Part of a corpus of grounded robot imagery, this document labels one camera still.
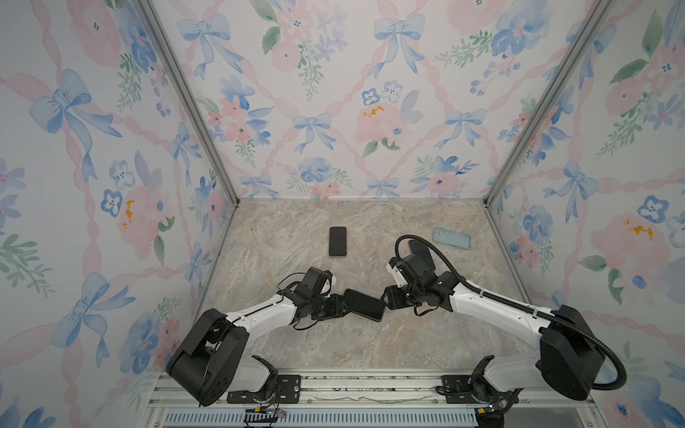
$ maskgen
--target blue phone case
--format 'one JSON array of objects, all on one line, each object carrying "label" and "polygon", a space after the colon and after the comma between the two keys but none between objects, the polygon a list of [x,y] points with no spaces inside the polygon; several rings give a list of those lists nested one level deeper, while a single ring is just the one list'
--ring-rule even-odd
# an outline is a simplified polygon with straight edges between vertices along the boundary
[{"label": "blue phone case", "polygon": [[433,241],[465,250],[471,248],[471,235],[461,234],[454,230],[443,229],[442,227],[433,229]]}]

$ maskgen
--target black smartphone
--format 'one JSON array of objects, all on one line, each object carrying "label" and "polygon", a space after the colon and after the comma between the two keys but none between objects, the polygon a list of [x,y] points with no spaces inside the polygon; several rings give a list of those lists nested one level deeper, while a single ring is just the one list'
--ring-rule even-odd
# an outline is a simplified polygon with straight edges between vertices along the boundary
[{"label": "black smartphone", "polygon": [[412,254],[421,257],[426,266],[435,270],[435,263],[433,263],[433,257],[430,255],[430,248],[426,244],[412,239],[409,241],[409,250],[411,250]]},{"label": "black smartphone", "polygon": [[350,312],[364,316],[370,320],[380,323],[385,310],[385,303],[381,299],[376,299],[357,290],[347,289],[342,295],[342,299],[347,304]]},{"label": "black smartphone", "polygon": [[347,255],[347,228],[331,227],[328,238],[328,255],[345,257]]}]

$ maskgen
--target phone screen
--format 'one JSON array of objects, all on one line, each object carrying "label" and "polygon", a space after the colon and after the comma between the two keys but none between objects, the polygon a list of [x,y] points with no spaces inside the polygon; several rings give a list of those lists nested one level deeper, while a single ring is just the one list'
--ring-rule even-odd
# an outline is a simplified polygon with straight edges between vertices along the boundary
[{"label": "phone screen", "polygon": [[381,299],[376,299],[375,297],[350,289],[345,290],[342,298],[345,300],[350,312],[365,316],[377,323],[383,318],[385,303]]},{"label": "phone screen", "polygon": [[331,227],[328,243],[330,257],[345,257],[347,255],[347,228]]}]

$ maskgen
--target wallpaper panel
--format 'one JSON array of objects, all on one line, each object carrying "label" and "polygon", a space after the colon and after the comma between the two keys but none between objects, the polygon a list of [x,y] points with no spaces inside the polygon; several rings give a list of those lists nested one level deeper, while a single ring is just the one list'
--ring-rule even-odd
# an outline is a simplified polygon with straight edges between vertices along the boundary
[{"label": "wallpaper panel", "polygon": [[0,40],[0,427],[134,427],[229,203],[128,2],[10,2]]},{"label": "wallpaper panel", "polygon": [[627,385],[593,392],[614,428],[685,427],[684,14],[615,5],[493,206],[534,301],[624,361]]},{"label": "wallpaper panel", "polygon": [[240,196],[327,199],[484,196],[592,2],[153,3]]}]

